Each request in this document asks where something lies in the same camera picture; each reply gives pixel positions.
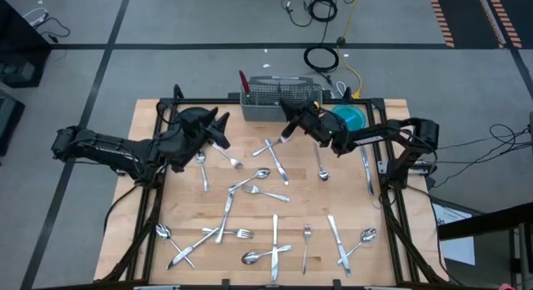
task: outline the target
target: spoon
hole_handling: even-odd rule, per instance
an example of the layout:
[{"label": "spoon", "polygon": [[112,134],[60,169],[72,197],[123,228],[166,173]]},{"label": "spoon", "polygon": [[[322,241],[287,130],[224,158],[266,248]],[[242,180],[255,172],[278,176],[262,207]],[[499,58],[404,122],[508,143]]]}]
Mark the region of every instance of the spoon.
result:
[{"label": "spoon", "polygon": [[206,161],[206,154],[203,151],[198,151],[197,161],[202,165],[203,190],[205,192],[209,192],[211,188],[209,187],[209,183],[207,182],[206,169],[203,166],[203,163]]},{"label": "spoon", "polygon": [[[177,251],[180,253],[182,252],[182,250],[174,243],[174,241],[172,241],[171,239],[172,233],[170,232],[170,228],[168,228],[166,225],[158,223],[156,225],[156,233],[160,238],[170,240],[170,243],[172,243],[172,245],[177,249]],[[195,268],[194,264],[191,262],[191,260],[189,260],[188,257],[185,257],[185,261],[187,261],[187,263],[191,265],[192,269]]]},{"label": "spoon", "polygon": [[264,194],[271,198],[277,198],[285,203],[288,203],[291,201],[291,199],[289,197],[286,197],[285,195],[262,192],[259,190],[258,186],[254,186],[254,185],[244,185],[241,187],[241,190],[247,193],[251,193],[251,194]]},{"label": "spoon", "polygon": [[[278,253],[284,253],[284,252],[290,252],[291,250],[292,250],[292,245],[291,244],[287,244],[285,246],[279,247],[277,249],[277,252]],[[247,253],[244,254],[244,256],[242,256],[241,261],[243,263],[245,263],[245,264],[248,264],[248,265],[249,264],[253,264],[253,263],[257,262],[260,257],[269,255],[271,253],[272,253],[272,251],[264,252],[264,253],[247,252]]]},{"label": "spoon", "polygon": [[[348,257],[350,257],[353,254],[353,252],[355,252],[356,249],[358,249],[361,246],[361,244],[363,244],[363,243],[371,243],[372,241],[374,241],[374,239],[376,239],[376,229],[375,228],[368,228],[368,229],[364,230],[361,233],[361,241],[354,248],[352,248],[351,251],[348,252],[346,255]],[[336,264],[341,266],[342,265],[342,260],[339,259],[336,262]]]},{"label": "spoon", "polygon": [[227,191],[228,192],[233,192],[235,191],[237,188],[239,188],[240,186],[244,185],[245,183],[248,183],[250,182],[252,179],[254,178],[266,178],[268,177],[268,175],[270,174],[270,169],[268,168],[259,168],[257,169],[256,171],[256,174],[253,176],[253,177],[250,177],[242,182],[239,182],[239,183],[236,183],[235,185],[231,185]]},{"label": "spoon", "polygon": [[315,155],[316,155],[316,161],[318,162],[318,176],[322,179],[322,181],[327,181],[327,179],[330,177],[329,174],[327,174],[327,171],[322,168],[322,162],[320,162],[320,156],[318,155],[318,148],[315,144]]}]

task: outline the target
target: wooden table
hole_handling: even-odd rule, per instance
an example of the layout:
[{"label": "wooden table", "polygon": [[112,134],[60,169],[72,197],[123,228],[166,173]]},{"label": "wooden table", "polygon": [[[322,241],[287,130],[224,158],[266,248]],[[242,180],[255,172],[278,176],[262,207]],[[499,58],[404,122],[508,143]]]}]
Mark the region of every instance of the wooden table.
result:
[{"label": "wooden table", "polygon": [[[139,100],[132,120],[129,137],[134,140],[151,138],[156,121],[157,100]],[[181,105],[180,109],[191,105]],[[261,167],[271,169],[267,179],[254,180],[252,184],[260,189],[287,195],[289,203],[265,196],[254,196],[237,191],[235,202],[227,222],[227,230],[246,228],[255,232],[252,240],[225,235],[223,242],[216,245],[214,237],[200,246],[189,258],[197,268],[192,270],[186,262],[178,263],[171,270],[166,265],[176,255],[174,247],[157,239],[155,244],[151,284],[210,284],[217,285],[223,278],[229,278],[233,285],[270,284],[269,257],[254,265],[244,265],[241,257],[248,251],[266,252],[272,247],[272,214],[278,213],[279,245],[291,244],[291,252],[280,253],[280,272],[277,283],[281,285],[331,285],[332,279],[340,279],[342,285],[395,285],[391,253],[386,235],[386,223],[381,205],[370,197],[366,187],[366,174],[359,149],[337,158],[330,148],[320,149],[324,168],[331,177],[323,182],[317,176],[313,140],[297,129],[290,142],[276,146],[276,154],[290,179],[285,186],[281,180],[272,156],[265,151],[252,157],[252,151],[264,145],[263,138],[279,137],[285,123],[245,122],[239,105],[218,105],[219,114],[230,112],[226,135],[231,143],[227,150],[244,163],[244,168],[234,169],[231,164],[212,147],[206,148],[207,177],[212,190],[204,192],[202,175],[197,162],[191,161],[185,172],[176,174],[169,170],[162,200],[160,222],[172,229],[173,240],[181,247],[192,245],[202,237],[202,228],[220,225],[227,199],[227,187],[251,177]],[[389,118],[408,118],[405,100],[386,100]],[[395,153],[401,146],[394,146]],[[379,193],[374,157],[367,149],[371,164],[372,182]],[[423,177],[410,176],[409,184],[426,189]],[[132,185],[129,177],[120,177],[115,199]],[[407,216],[412,241],[426,261],[442,277],[437,253],[436,224],[428,198],[420,193],[404,190]],[[95,278],[110,272],[132,241],[141,191],[133,193],[114,209],[103,239]],[[336,244],[326,215],[332,213],[340,230],[346,250],[359,242],[361,231],[376,228],[376,240],[362,245],[351,256],[352,275],[346,277],[344,270],[336,265],[339,257]],[[307,273],[301,274],[303,255],[303,226],[312,225],[312,236],[307,251]],[[398,241],[404,279],[409,280],[406,255]],[[145,248],[140,249],[142,262]],[[140,277],[142,266],[137,266]]]}]

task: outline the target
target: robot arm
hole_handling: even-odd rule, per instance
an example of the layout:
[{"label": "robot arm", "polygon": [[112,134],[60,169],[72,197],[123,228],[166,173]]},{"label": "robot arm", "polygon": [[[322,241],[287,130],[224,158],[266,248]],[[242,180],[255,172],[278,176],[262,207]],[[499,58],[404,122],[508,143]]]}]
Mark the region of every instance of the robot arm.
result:
[{"label": "robot arm", "polygon": [[[424,153],[433,153],[438,146],[439,125],[431,120],[410,118],[407,120],[388,120],[374,127],[358,131],[348,131],[346,122],[333,112],[322,109],[311,99],[302,104],[293,104],[284,98],[280,105],[289,125],[281,135],[291,136],[296,127],[309,134],[321,147],[331,144],[331,149],[339,157],[350,153],[361,145],[392,140],[405,149],[399,158],[386,164],[386,182],[391,188],[403,189],[407,185],[407,174],[416,160]],[[412,126],[413,131],[404,128]],[[409,133],[409,138],[402,133]]]},{"label": "robot arm", "polygon": [[143,187],[158,183],[161,167],[171,165],[180,173],[207,141],[223,148],[230,143],[224,137],[229,113],[215,120],[218,108],[207,111],[192,107],[177,114],[170,130],[153,139],[133,141],[96,133],[84,127],[67,127],[57,131],[52,145],[54,158],[67,162],[72,158],[88,158],[123,171]]}]

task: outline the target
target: teal bowl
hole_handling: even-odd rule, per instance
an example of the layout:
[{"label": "teal bowl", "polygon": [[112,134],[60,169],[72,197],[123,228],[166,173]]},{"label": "teal bowl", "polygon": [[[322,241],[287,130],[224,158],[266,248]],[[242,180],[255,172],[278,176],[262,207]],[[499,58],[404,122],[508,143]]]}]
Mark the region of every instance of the teal bowl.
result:
[{"label": "teal bowl", "polygon": [[331,111],[346,121],[349,131],[356,131],[366,126],[365,114],[358,107],[341,105]]}]

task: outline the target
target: knife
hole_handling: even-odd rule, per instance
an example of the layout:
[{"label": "knife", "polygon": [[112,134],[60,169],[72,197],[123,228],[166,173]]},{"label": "knife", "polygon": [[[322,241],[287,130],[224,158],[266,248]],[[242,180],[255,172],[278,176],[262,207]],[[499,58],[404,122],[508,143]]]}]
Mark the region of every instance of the knife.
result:
[{"label": "knife", "polygon": [[370,167],[368,166],[368,156],[366,155],[366,149],[361,146],[361,155],[363,157],[363,165],[365,165],[366,171],[366,185],[368,186],[368,193],[370,196],[374,196],[374,188],[372,187],[372,180],[370,176]]},{"label": "knife", "polygon": [[226,206],[224,207],[224,217],[222,218],[222,224],[220,226],[220,231],[218,232],[218,235],[217,235],[217,240],[215,240],[216,244],[222,243],[222,236],[224,235],[224,228],[226,227],[227,216],[230,214],[230,210],[232,209],[234,197],[235,197],[235,190],[230,191],[227,194]]},{"label": "knife", "polygon": [[170,263],[167,265],[167,270],[172,268],[174,265],[178,264],[184,257],[186,257],[189,253],[192,253],[193,250],[195,250],[197,247],[199,247],[202,243],[204,243],[207,239],[209,239],[212,235],[214,235],[216,232],[218,232],[219,227],[213,229],[210,233],[208,233],[206,236],[204,236],[200,241],[194,243],[191,247],[187,247],[182,250],[177,256],[175,256]]},{"label": "knife", "polygon": [[277,269],[279,265],[277,260],[277,214],[275,213],[272,217],[272,222],[274,224],[274,243],[272,245],[271,280],[275,282],[277,280]]},{"label": "knife", "polygon": [[350,274],[351,274],[350,261],[348,260],[348,257],[346,256],[346,251],[344,250],[344,247],[342,246],[339,232],[336,230],[335,218],[333,218],[333,215],[327,214],[327,221],[330,222],[331,230],[333,231],[333,235],[335,235],[335,241],[336,241],[337,247],[339,248],[339,254],[341,255],[342,266],[344,266],[344,272],[346,273],[347,277],[350,277]]},{"label": "knife", "polygon": [[265,143],[268,146],[268,150],[270,151],[270,153],[274,157],[274,162],[276,163],[277,171],[280,172],[281,178],[283,179],[283,182],[285,183],[285,185],[288,185],[289,184],[289,178],[287,177],[285,169],[281,165],[280,160],[277,159],[276,153],[274,152],[274,149],[272,149],[270,140],[265,138]]}]

